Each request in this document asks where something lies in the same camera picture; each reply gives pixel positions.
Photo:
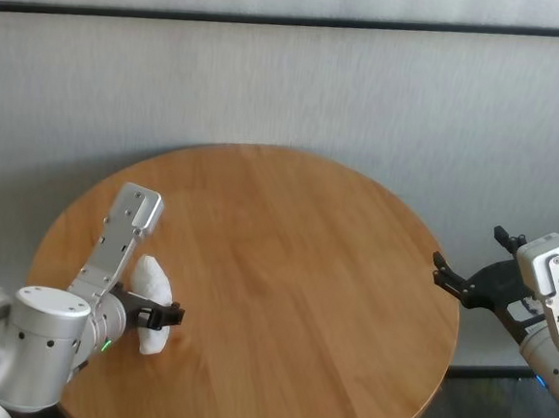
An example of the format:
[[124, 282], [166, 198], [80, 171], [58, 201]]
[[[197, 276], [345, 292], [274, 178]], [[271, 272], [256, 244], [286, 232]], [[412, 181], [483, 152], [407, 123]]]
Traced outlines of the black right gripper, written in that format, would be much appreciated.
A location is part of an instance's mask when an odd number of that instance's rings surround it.
[[[510, 236], [500, 225], [494, 227], [493, 236], [512, 256], [527, 243], [525, 235]], [[433, 266], [433, 282], [438, 287], [455, 297], [466, 309], [491, 311], [517, 344], [525, 340], [529, 326], [545, 319], [544, 313], [531, 313], [530, 318], [517, 320], [509, 312], [508, 307], [513, 303], [530, 306], [532, 300], [536, 301], [535, 295], [524, 285], [515, 260], [485, 266], [467, 281], [448, 266], [438, 251], [433, 253]]]

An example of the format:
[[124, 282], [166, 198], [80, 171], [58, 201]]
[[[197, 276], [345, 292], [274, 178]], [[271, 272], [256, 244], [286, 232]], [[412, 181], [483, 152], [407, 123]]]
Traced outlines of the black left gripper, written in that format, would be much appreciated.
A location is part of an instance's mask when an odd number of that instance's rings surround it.
[[125, 290], [122, 283], [116, 284], [110, 293], [125, 310], [127, 327], [160, 330], [163, 327], [182, 324], [185, 310], [177, 301], [167, 306], [155, 304], [148, 298]]

